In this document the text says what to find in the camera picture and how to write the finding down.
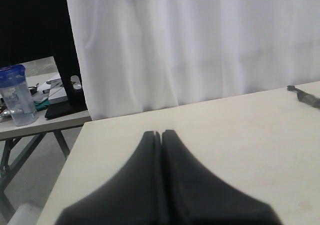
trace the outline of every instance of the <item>table surface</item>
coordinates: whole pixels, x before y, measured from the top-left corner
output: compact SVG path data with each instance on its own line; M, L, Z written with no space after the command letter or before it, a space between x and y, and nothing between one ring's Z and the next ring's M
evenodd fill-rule
M297 86L320 96L320 82ZM286 225L320 224L320 111L285 88L88 122L37 225L109 180L145 131L176 130L221 179L272 205Z
M56 74L57 73L54 72L30 76L27 77L26 80L29 86L34 86L37 83L41 85ZM35 122L26 126L16 126L10 117L0 118L0 141L42 132L45 133L53 130L78 127L83 125L85 122L91 121L91 117L87 110L51 120L45 118L46 112L46 110L38 112L39 118Z

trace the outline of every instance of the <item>white curtain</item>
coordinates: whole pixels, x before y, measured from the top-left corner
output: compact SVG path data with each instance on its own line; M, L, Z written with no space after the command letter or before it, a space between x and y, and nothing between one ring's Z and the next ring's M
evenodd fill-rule
M320 80L320 0L67 0L93 119Z

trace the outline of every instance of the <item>clear plastic container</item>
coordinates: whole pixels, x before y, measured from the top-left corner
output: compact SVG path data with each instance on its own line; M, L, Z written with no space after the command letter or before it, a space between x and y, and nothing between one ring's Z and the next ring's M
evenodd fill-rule
M31 124L38 118L25 70L21 64L0 68L0 93L17 126Z

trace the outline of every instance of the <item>gray floor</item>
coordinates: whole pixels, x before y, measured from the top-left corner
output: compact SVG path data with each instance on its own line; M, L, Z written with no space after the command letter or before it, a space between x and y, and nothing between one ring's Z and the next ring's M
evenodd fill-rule
M27 76L57 71L52 58L44 58L24 63L24 65ZM81 128L73 128L62 132L70 149L73 147L80 130ZM10 162L17 157L30 139L31 137L25 137L15 146L11 152ZM1 155L4 145L5 143L0 141ZM29 202L43 208L65 161L55 136L53 133L48 133L5 190L5 194L14 208L17 209L19 205ZM0 225L6 224L0 214Z

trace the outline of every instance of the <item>blue bottle cap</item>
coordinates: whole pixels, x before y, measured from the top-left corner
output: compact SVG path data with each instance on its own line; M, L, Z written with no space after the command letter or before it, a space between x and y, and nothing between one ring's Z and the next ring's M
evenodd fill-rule
M0 68L0 89L23 83L26 80L25 71L22 64Z

